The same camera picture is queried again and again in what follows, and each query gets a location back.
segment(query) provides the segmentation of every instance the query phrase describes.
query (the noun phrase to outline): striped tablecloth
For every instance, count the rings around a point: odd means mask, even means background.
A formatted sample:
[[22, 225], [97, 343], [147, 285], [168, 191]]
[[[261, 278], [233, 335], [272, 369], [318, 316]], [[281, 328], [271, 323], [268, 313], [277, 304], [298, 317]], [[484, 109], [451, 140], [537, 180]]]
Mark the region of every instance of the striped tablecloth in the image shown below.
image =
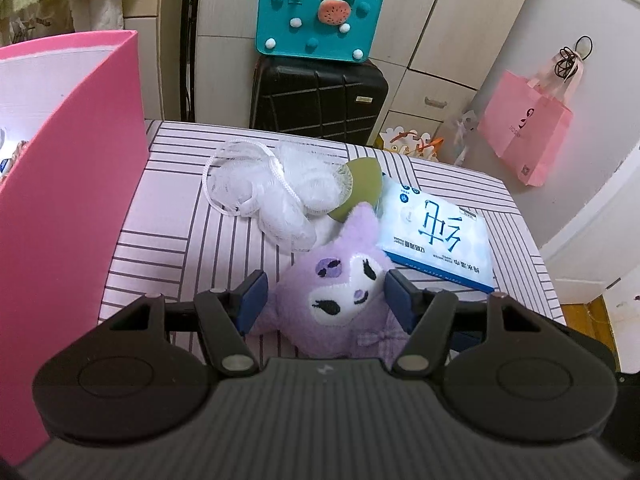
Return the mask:
[[[271, 147], [280, 139], [305, 142], [345, 162], [375, 157], [383, 171], [402, 184], [483, 216], [490, 234], [495, 287], [564, 323], [540, 252], [509, 192], [496, 178], [373, 148], [271, 132], [148, 121], [146, 135], [149, 162], [114, 252], [98, 322], [146, 292], [190, 301], [197, 292], [212, 287], [234, 288], [254, 269], [263, 269], [270, 283], [277, 282], [293, 263], [295, 254], [266, 241], [255, 222], [222, 216], [201, 193], [202, 168], [216, 147], [235, 137], [250, 137]], [[419, 288], [451, 290], [462, 300], [486, 297], [416, 270], [399, 269]], [[202, 357], [193, 333], [177, 333], [172, 338]], [[268, 356], [298, 354], [280, 333], [247, 340], [261, 364]]]

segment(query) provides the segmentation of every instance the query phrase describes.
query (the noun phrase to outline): drawer handle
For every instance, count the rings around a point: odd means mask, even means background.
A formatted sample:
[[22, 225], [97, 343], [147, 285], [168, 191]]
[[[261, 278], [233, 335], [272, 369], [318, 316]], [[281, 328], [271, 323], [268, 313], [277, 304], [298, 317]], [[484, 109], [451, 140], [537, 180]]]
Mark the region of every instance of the drawer handle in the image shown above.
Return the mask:
[[426, 104], [427, 106], [432, 106], [434, 108], [443, 109], [443, 108], [446, 108], [449, 103], [447, 103], [446, 101], [434, 101], [433, 99], [429, 99], [428, 97], [425, 97], [424, 104]]

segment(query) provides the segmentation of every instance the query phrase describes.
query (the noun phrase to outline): pink shopping bag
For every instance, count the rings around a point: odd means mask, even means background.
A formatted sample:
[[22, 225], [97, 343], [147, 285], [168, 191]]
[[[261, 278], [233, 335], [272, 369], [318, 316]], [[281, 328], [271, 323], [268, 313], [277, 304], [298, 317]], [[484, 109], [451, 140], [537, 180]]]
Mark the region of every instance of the pink shopping bag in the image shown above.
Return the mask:
[[577, 56], [574, 74], [563, 80], [553, 72], [560, 59], [532, 79], [505, 72], [478, 126], [496, 155], [529, 186], [545, 183], [574, 116], [566, 105], [584, 66]]
[[111, 257], [148, 159], [135, 31], [0, 48], [0, 126], [28, 143], [0, 183], [0, 455], [47, 432], [42, 364], [95, 327]]

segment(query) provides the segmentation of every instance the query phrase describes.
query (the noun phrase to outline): pink storage box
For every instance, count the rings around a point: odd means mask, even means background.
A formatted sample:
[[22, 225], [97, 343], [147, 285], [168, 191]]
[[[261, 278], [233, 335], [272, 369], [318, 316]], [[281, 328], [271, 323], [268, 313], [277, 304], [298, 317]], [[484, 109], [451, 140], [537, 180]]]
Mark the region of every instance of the pink storage box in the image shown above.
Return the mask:
[[0, 48], [0, 126], [31, 139], [0, 184], [0, 455], [47, 434], [31, 381], [95, 326], [148, 158], [138, 39], [86, 32]]

